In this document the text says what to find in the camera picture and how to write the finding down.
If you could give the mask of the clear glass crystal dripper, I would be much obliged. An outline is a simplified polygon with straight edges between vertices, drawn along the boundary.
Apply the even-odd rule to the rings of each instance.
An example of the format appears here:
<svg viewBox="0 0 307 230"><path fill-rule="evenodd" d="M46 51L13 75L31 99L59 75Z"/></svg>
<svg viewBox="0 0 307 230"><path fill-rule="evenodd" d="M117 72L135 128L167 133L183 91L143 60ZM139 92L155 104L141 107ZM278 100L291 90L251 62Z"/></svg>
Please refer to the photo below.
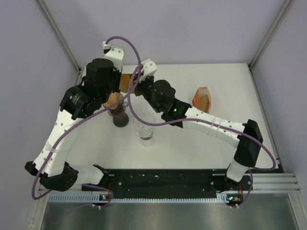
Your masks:
<svg viewBox="0 0 307 230"><path fill-rule="evenodd" d="M144 122L152 123L152 124L156 123L155 115L149 111L144 111L144 110L138 111L137 116L139 119L143 120ZM137 118L134 118L133 126L138 136L145 137L145 136L153 135L154 133L153 126L146 125L140 122Z"/></svg>

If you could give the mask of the brown paper coffee filter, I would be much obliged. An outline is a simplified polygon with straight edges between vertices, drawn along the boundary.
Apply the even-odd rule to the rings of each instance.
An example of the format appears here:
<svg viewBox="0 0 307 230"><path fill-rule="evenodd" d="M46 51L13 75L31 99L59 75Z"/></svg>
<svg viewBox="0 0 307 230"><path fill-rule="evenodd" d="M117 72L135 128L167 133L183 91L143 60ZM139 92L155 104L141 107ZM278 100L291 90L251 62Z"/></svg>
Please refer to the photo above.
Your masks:
<svg viewBox="0 0 307 230"><path fill-rule="evenodd" d="M113 104L117 103L120 100L120 93L114 92L109 96L109 99L106 103L104 103L104 107L111 107L111 109L114 109L117 107L117 105L112 106Z"/></svg>

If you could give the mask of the clear plastic coffee dripper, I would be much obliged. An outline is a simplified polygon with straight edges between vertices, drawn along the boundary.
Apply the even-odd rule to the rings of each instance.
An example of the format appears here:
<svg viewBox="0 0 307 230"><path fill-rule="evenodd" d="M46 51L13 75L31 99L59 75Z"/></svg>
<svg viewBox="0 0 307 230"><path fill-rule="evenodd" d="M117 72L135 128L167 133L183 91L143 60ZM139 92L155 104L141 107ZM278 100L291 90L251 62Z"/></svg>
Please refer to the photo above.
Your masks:
<svg viewBox="0 0 307 230"><path fill-rule="evenodd" d="M123 99L123 95L120 94L120 100L119 100L119 103L117 104L117 107L114 108L114 109L117 109L117 108L123 108L123 109L126 109L126 107L128 106L128 104L126 102L124 102L124 99Z"/></svg>

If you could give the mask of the glass carafe red collar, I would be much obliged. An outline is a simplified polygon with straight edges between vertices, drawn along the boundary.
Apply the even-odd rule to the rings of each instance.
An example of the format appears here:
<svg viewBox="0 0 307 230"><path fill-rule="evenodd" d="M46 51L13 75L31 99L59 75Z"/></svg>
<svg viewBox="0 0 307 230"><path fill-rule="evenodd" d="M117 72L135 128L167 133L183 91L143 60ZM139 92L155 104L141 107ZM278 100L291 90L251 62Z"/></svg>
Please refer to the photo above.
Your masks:
<svg viewBox="0 0 307 230"><path fill-rule="evenodd" d="M112 109L108 113L113 118L113 124L116 127L125 127L129 123L129 117L123 108Z"/></svg>

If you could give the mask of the glass cup with coffee grounds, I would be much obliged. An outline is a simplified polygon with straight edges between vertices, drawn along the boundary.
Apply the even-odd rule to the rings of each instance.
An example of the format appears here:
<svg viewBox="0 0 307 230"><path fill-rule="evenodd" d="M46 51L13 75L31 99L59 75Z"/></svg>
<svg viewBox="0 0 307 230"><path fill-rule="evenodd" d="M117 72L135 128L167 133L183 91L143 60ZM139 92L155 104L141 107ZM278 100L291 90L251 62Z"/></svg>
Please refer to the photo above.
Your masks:
<svg viewBox="0 0 307 230"><path fill-rule="evenodd" d="M155 140L154 140L154 136L150 135L150 136L139 136L139 143L144 146L144 147L150 147L154 144Z"/></svg>

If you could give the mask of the orange coffee filter box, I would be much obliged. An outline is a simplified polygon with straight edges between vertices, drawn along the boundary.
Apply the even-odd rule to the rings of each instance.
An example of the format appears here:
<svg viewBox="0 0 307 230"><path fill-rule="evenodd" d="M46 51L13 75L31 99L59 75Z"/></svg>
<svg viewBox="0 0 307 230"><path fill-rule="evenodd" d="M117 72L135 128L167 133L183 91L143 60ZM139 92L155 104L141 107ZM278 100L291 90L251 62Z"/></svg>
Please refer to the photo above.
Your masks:
<svg viewBox="0 0 307 230"><path fill-rule="evenodd" d="M202 108L205 107L205 105L206 105L206 99L205 99L206 90L207 90L206 87L199 87L196 90L196 93L195 93L193 100L192 100L193 106L197 107L198 109L202 109Z"/></svg>

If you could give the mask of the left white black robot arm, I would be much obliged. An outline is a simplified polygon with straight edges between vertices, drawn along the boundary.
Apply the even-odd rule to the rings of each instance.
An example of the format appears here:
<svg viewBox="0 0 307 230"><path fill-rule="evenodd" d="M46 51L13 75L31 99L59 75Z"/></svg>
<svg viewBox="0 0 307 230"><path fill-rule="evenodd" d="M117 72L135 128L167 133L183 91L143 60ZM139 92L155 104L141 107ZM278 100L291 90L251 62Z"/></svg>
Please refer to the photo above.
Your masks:
<svg viewBox="0 0 307 230"><path fill-rule="evenodd" d="M122 64L116 60L96 58L86 65L80 84L69 88L59 105L55 125L34 161L25 169L48 190L64 192L76 184L93 184L107 188L109 179L100 166L73 166L66 158L80 131L80 125L93 117L119 91Z"/></svg>

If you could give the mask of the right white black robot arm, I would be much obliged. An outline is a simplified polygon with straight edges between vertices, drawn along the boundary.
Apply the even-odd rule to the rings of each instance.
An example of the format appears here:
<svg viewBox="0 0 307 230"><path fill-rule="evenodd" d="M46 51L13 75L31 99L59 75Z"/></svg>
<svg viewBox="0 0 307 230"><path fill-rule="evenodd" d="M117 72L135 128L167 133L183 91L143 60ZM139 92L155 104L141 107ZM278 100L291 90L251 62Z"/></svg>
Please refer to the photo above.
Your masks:
<svg viewBox="0 0 307 230"><path fill-rule="evenodd" d="M241 185L245 172L256 166L263 137L254 120L232 122L201 111L195 106L178 100L176 90L166 80L154 76L136 80L135 95L142 96L164 123L182 129L202 132L228 143L236 149L230 162L224 184L234 190Z"/></svg>

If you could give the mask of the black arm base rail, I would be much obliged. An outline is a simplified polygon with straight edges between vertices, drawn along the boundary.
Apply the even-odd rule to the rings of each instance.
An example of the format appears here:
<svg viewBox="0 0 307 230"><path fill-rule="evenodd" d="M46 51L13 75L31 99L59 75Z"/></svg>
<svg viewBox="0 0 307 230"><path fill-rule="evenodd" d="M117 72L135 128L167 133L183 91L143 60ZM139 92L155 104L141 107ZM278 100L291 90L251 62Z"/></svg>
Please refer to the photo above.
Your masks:
<svg viewBox="0 0 307 230"><path fill-rule="evenodd" d="M114 198L215 198L217 192L248 191L249 175L240 182L226 178L226 170L205 169L107 169L99 187Z"/></svg>

